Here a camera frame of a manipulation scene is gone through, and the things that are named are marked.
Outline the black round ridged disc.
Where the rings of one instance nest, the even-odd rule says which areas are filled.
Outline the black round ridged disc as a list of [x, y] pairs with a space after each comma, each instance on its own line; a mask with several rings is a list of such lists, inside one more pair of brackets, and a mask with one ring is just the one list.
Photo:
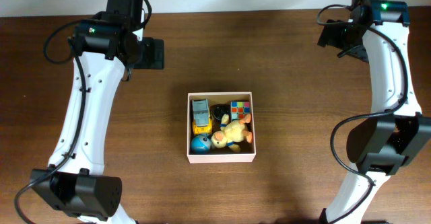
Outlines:
[[230, 106], [227, 104], [216, 104], [211, 108], [211, 115], [218, 121], [222, 120], [222, 117], [230, 114]]

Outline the yellow grey toy truck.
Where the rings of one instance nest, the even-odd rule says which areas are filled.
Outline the yellow grey toy truck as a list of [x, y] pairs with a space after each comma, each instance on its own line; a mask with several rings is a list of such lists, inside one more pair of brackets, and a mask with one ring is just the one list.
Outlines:
[[208, 99], [193, 100], [193, 133], [194, 135], [210, 136], [212, 135], [212, 119], [209, 110]]

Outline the pink box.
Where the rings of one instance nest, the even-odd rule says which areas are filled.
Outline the pink box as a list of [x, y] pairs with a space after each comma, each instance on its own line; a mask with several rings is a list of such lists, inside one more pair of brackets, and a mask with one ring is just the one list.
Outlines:
[[193, 100], [208, 100], [209, 106], [216, 104], [230, 104], [231, 102], [248, 102], [250, 113], [252, 116], [249, 124], [251, 132], [255, 133], [253, 97], [251, 92], [204, 92], [204, 93], [188, 93], [187, 96], [187, 157], [190, 163], [238, 163], [252, 162], [256, 156], [256, 140], [252, 143], [239, 143], [241, 147], [240, 153], [234, 153], [229, 150], [210, 150], [209, 153], [195, 154], [191, 150], [191, 141], [193, 140], [192, 115], [193, 115]]

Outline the multicoloured puzzle cube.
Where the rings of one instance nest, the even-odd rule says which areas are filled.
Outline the multicoloured puzzle cube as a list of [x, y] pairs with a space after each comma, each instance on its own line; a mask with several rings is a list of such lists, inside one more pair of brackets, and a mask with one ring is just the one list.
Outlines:
[[230, 102], [230, 117], [232, 120], [243, 119], [247, 114], [251, 113], [251, 103], [249, 101]]

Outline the blue ball with eye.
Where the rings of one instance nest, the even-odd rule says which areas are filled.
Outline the blue ball with eye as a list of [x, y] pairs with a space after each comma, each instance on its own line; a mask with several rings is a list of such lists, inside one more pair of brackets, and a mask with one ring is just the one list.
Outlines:
[[211, 139], [205, 135], [197, 135], [191, 140], [190, 150], [193, 154], [207, 154], [211, 150]]

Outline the yellow plush duck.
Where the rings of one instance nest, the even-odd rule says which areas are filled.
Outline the yellow plush duck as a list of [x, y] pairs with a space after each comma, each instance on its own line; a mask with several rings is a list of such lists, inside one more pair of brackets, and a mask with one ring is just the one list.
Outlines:
[[222, 116], [220, 130], [211, 136], [211, 148], [230, 148], [235, 153], [240, 153], [239, 142], [253, 142], [253, 133], [248, 129], [247, 124], [252, 120], [251, 114], [246, 114], [244, 118], [230, 122], [228, 114]]

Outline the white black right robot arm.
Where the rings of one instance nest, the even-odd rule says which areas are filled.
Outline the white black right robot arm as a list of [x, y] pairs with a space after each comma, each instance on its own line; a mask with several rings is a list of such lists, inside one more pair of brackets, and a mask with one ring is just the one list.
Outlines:
[[369, 64], [372, 106], [355, 116], [347, 136], [344, 178], [321, 223], [360, 223], [378, 189], [409, 165], [430, 140], [411, 80], [407, 43], [409, 11], [403, 1], [352, 0], [348, 21], [323, 22], [319, 46]]

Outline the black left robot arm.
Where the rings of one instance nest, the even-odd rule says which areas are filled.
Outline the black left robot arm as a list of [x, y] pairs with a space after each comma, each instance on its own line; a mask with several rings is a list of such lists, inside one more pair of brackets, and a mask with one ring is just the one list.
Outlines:
[[61, 136], [29, 189], [51, 208], [85, 223], [131, 223], [122, 182], [104, 175], [104, 142], [115, 93], [134, 69], [163, 69], [164, 43], [145, 37], [148, 0], [108, 0], [106, 9], [73, 23], [74, 80]]

